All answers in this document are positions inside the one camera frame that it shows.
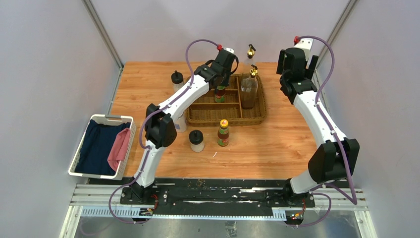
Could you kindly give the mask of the sauce bottle yellow cap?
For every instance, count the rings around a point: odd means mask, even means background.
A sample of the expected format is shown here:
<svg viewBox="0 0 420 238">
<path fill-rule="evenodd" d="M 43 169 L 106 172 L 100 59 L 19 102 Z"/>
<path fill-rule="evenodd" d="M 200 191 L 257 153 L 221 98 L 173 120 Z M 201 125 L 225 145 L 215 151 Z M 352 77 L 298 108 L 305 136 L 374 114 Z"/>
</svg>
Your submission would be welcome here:
<svg viewBox="0 0 420 238">
<path fill-rule="evenodd" d="M 225 86 L 217 86 L 214 91 L 214 101 L 216 103 L 224 103 L 225 102 Z"/>
<path fill-rule="evenodd" d="M 226 146 L 229 143 L 229 128 L 228 128 L 228 120 L 222 119 L 219 123 L 218 129 L 218 145 L 219 146 Z"/>
</svg>

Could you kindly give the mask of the oil bottle with brown residue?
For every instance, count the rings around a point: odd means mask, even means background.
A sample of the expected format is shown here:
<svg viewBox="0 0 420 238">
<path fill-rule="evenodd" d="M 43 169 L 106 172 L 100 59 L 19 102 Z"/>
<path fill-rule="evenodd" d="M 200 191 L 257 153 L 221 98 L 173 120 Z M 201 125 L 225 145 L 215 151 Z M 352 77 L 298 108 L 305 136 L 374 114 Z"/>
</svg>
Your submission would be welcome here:
<svg viewBox="0 0 420 238">
<path fill-rule="evenodd" d="M 241 81 L 241 105 L 243 109 L 251 109 L 255 104 L 255 98 L 258 90 L 258 67 L 251 65 L 249 75 Z"/>
</svg>

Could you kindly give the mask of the clear oil bottle gold spout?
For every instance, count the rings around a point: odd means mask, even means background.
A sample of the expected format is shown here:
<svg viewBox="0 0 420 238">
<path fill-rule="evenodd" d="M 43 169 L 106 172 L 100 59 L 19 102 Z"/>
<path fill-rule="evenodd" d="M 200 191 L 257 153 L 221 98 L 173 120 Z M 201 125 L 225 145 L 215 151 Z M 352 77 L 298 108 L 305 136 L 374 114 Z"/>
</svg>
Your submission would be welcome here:
<svg viewBox="0 0 420 238">
<path fill-rule="evenodd" d="M 243 74 L 249 74 L 250 70 L 253 69 L 252 65 L 254 64 L 254 55 L 256 49 L 252 44 L 249 44 L 248 46 L 249 49 L 247 50 L 247 57 L 243 60 Z"/>
</svg>

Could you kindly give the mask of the silver-lid shaker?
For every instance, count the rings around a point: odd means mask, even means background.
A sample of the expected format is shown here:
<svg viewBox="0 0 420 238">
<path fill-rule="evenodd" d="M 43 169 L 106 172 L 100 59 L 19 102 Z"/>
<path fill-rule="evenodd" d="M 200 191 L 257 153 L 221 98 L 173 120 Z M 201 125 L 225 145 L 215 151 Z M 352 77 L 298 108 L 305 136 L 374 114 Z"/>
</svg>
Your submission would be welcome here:
<svg viewBox="0 0 420 238">
<path fill-rule="evenodd" d="M 185 118 L 185 113 L 182 113 L 178 119 L 174 122 L 175 129 L 179 133 L 183 133 L 187 130 L 187 123 Z"/>
</svg>

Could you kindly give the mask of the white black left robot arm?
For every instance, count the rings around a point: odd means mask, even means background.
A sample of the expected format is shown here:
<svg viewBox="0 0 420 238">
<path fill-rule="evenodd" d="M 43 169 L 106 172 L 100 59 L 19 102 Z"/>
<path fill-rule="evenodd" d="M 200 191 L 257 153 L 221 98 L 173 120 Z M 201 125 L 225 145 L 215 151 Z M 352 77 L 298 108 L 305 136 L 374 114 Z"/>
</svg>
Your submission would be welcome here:
<svg viewBox="0 0 420 238">
<path fill-rule="evenodd" d="M 174 121 L 199 97 L 228 81 L 234 72 L 231 68 L 237 62 L 233 49 L 221 48 L 214 60 L 197 67 L 187 83 L 169 99 L 147 107 L 141 127 L 141 131 L 145 132 L 145 143 L 140 144 L 144 153 L 129 185 L 138 204 L 148 204 L 152 198 L 151 187 L 160 159 L 177 137 Z"/>
</svg>

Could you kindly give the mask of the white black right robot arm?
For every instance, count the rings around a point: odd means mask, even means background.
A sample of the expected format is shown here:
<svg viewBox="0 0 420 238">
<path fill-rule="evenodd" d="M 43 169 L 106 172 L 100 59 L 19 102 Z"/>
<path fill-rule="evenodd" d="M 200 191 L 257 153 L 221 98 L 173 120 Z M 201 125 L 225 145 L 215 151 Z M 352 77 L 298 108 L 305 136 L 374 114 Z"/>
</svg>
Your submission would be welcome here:
<svg viewBox="0 0 420 238">
<path fill-rule="evenodd" d="M 349 139 L 338 128 L 317 98 L 317 88 L 311 81 L 313 67 L 307 68 L 306 64 L 303 49 L 293 47 L 279 53 L 276 73 L 281 76 L 280 89 L 304 117 L 317 145 L 307 170 L 289 179 L 283 192 L 289 207 L 297 206 L 303 193 L 323 183 L 350 178 L 360 150 L 358 141 Z"/>
</svg>

